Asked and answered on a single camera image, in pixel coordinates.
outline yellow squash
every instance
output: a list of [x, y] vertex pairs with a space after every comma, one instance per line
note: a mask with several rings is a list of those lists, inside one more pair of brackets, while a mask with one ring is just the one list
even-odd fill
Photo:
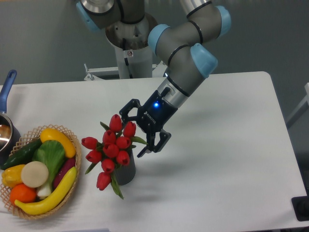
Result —
[[65, 150], [65, 156], [67, 158], [73, 158], [76, 154], [74, 144], [65, 136], [62, 132], [53, 128], [46, 128], [40, 134], [40, 140], [44, 143], [47, 140], [56, 140], [63, 145]]
[[2, 183], [5, 186], [14, 188], [16, 185], [21, 184], [21, 170], [24, 168], [24, 164], [20, 164], [11, 168], [7, 168], [2, 173]]
[[77, 176], [76, 167], [72, 167], [64, 175], [57, 188], [44, 200], [34, 203], [22, 203], [15, 200], [15, 205], [30, 215], [39, 215], [54, 209], [67, 195]]

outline gray floor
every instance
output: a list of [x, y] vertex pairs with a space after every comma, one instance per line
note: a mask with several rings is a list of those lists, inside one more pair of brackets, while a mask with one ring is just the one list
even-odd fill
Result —
[[[158, 23], [186, 21], [178, 0], [146, 0]], [[207, 44], [219, 60], [214, 73], [265, 71], [284, 118], [305, 96], [309, 82], [308, 0], [214, 0], [232, 17], [232, 29]], [[103, 32], [91, 33], [75, 0], [0, 2], [0, 85], [16, 69], [16, 84], [82, 81], [89, 68], [116, 66]], [[301, 171], [309, 170], [309, 111], [289, 130]]]

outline orange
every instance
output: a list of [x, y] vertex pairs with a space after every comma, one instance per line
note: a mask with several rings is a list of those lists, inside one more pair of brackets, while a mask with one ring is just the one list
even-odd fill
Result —
[[19, 200], [23, 203], [35, 202], [37, 193], [35, 188], [30, 188], [25, 184], [16, 185], [11, 190], [10, 202], [15, 206], [15, 200]]

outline purple eggplant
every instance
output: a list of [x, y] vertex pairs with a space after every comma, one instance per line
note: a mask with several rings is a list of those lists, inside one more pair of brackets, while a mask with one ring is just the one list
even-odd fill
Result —
[[60, 171], [58, 172], [58, 174], [54, 178], [54, 181], [53, 181], [53, 188], [54, 189], [57, 188], [60, 181], [62, 180], [64, 175], [68, 172], [68, 170], [70, 170], [72, 167], [75, 167], [75, 162], [76, 162], [75, 158], [70, 158], [63, 164], [62, 168], [60, 169]]

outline white table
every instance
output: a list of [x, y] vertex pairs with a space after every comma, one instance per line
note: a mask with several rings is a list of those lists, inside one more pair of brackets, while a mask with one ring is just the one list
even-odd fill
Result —
[[[143, 104], [162, 81], [14, 85], [7, 115], [21, 134], [58, 124], [80, 140], [100, 139], [100, 121], [108, 123], [132, 98]], [[135, 158], [136, 176], [121, 187], [124, 200], [111, 187], [96, 189], [101, 170], [83, 175], [84, 158], [77, 191], [56, 215], [25, 221], [0, 203], [1, 231], [239, 232], [309, 225], [293, 211], [291, 198], [306, 192], [267, 73], [211, 75], [164, 128], [172, 138], [160, 153]]]

